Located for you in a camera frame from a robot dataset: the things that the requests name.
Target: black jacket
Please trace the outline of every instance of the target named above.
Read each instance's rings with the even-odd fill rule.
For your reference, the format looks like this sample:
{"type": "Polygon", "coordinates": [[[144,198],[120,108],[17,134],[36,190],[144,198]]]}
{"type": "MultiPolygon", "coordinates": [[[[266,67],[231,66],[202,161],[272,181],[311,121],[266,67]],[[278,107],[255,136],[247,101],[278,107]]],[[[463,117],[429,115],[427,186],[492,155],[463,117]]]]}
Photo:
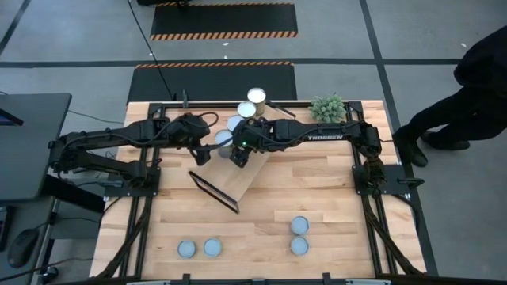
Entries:
{"type": "Polygon", "coordinates": [[[476,43],[454,70],[462,86],[496,91],[507,97],[507,26],[476,43]]]}

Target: black pants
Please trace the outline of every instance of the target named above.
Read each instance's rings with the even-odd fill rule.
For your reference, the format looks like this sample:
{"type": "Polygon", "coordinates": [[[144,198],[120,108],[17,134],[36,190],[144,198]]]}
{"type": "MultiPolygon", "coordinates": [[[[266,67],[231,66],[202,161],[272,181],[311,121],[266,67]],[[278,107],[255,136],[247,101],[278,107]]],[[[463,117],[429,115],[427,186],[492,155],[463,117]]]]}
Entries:
{"type": "Polygon", "coordinates": [[[409,137],[417,139],[428,129],[445,124],[432,137],[436,143],[491,139],[507,127],[507,98],[488,90],[463,87],[420,111],[408,124],[407,131],[409,137]]]}

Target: computer mouse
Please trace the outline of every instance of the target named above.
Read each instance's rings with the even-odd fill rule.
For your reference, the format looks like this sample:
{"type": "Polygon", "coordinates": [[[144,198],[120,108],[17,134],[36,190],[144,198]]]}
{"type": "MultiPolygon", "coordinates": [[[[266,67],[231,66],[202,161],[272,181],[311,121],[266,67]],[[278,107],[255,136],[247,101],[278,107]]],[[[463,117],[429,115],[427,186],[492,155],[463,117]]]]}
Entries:
{"type": "Polygon", "coordinates": [[[17,235],[7,253],[7,261],[11,268],[20,268],[29,262],[38,238],[38,229],[23,230],[17,235]]]}

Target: black shoe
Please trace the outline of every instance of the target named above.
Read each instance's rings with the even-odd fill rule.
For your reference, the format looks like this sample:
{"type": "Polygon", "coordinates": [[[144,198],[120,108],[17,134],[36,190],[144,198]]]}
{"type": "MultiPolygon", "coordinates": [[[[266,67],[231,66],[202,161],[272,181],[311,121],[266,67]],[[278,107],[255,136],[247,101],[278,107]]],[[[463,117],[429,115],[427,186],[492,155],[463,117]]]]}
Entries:
{"type": "Polygon", "coordinates": [[[393,142],[398,147],[400,154],[409,158],[415,166],[425,167],[428,165],[428,158],[417,145],[417,140],[409,139],[406,135],[406,127],[400,127],[393,134],[393,142]]]}
{"type": "Polygon", "coordinates": [[[432,138],[433,134],[435,134],[434,131],[427,131],[424,134],[422,134],[421,139],[423,142],[429,144],[429,146],[431,146],[434,149],[437,149],[437,150],[467,150],[470,148],[470,143],[468,141],[454,142],[454,143],[437,142],[435,139],[432,138]]]}

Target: person's leg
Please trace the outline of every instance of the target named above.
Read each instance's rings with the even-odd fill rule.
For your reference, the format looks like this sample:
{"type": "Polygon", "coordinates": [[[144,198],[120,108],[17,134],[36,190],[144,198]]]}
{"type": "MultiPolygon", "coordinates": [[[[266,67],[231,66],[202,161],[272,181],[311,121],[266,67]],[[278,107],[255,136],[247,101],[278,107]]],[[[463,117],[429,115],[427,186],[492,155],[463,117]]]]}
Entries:
{"type": "Polygon", "coordinates": [[[477,108],[474,89],[462,88],[456,94],[438,101],[434,105],[420,111],[405,126],[394,134],[393,140],[400,154],[409,158],[415,166],[428,165],[428,159],[417,145],[417,139],[428,129],[463,120],[477,108]]]}
{"type": "Polygon", "coordinates": [[[465,120],[477,110],[480,98],[478,90],[463,87],[456,94],[417,113],[405,127],[407,138],[417,140],[430,128],[465,120]]]}
{"type": "Polygon", "coordinates": [[[466,150],[468,147],[456,146],[467,141],[492,139],[507,128],[507,123],[496,120],[484,112],[471,116],[468,120],[450,123],[438,132],[429,132],[422,136],[425,143],[441,150],[466,150]]]}

